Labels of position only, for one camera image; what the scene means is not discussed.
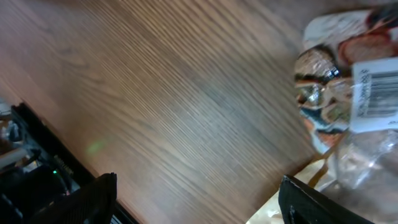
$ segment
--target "white label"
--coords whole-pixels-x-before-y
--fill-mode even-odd
[[[398,129],[398,58],[356,63],[353,75],[350,130]]]

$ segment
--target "wood grain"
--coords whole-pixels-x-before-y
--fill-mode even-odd
[[[0,94],[143,223],[243,223],[314,151],[292,65],[314,17],[375,1],[3,0]]]

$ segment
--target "brown tabletop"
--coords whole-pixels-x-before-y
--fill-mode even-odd
[[[0,94],[143,223],[243,223],[314,155],[292,65],[326,0],[3,0]]]

